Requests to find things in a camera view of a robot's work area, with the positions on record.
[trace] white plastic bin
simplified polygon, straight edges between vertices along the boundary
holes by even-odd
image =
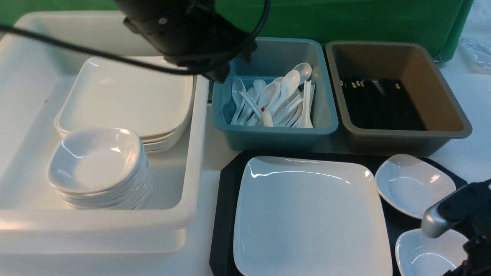
[[[120,12],[39,12],[18,27],[126,56],[158,53]],[[24,38],[0,41],[0,253],[175,252],[199,192],[208,80],[196,77],[191,126],[149,155],[155,186],[145,210],[70,210],[45,177],[60,141],[53,120],[89,56]]]

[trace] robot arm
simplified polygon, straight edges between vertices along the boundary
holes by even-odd
[[[126,15],[124,24],[143,36],[166,61],[188,68],[223,63],[203,74],[216,82],[224,82],[230,71],[228,56],[238,55],[250,63],[257,48],[252,39],[234,53],[250,34],[217,14],[214,0],[114,1]]]
[[[463,220],[471,220],[479,235],[464,245],[468,259],[444,276],[491,276],[491,179],[463,186],[430,207],[421,228],[438,238]]]

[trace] black tray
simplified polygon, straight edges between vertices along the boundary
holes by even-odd
[[[233,253],[233,236],[235,211],[239,197],[239,189],[242,181],[242,175],[247,162],[256,156],[278,156],[299,159],[325,160],[335,162],[347,162],[363,165],[377,172],[378,168],[384,163],[389,156],[371,156],[371,155],[350,155],[350,154],[325,154],[325,153],[304,153],[304,152],[278,152],[270,150],[249,150],[239,154],[230,162],[220,175],[220,184],[218,187],[217,210],[215,213],[215,225],[213,229],[213,238],[210,251],[210,267],[214,276],[241,276],[237,270]],[[442,167],[440,164],[428,159],[420,158],[430,165],[446,173],[455,183],[456,188],[466,185],[467,182],[456,176],[451,171]],[[421,220],[407,216],[394,207],[390,206],[381,198],[387,233],[390,243],[390,252],[392,256],[392,270],[394,276],[400,276],[397,263],[395,261],[395,244],[399,236],[409,230],[418,229]],[[463,222],[458,224],[454,229],[467,238],[475,235],[472,225]]]

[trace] gray plastic bin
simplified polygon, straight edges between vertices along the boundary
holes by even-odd
[[[225,83],[215,83],[212,97],[212,121],[223,133],[234,150],[274,148],[310,150],[323,136],[336,131],[338,118],[322,46],[307,39],[266,38],[256,39],[258,48],[247,65],[238,59],[230,63],[231,71]],[[230,121],[236,106],[232,100],[232,82],[236,77],[246,88],[256,79],[270,83],[286,75],[295,65],[308,62],[312,65],[312,83],[316,84],[312,109],[314,128],[283,128],[264,126],[234,126]]]
[[[431,155],[450,139],[466,138],[472,126],[428,52],[412,43],[333,41],[326,46],[332,84],[351,151],[364,154]],[[350,119],[340,79],[399,79],[428,131],[374,130]]]

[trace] green backdrop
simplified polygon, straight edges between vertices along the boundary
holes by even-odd
[[[405,41],[441,61],[452,58],[473,0],[272,0],[261,36],[332,40]],[[239,27],[256,25],[263,0],[216,0]],[[0,22],[43,10],[112,10],[111,0],[0,0]]]

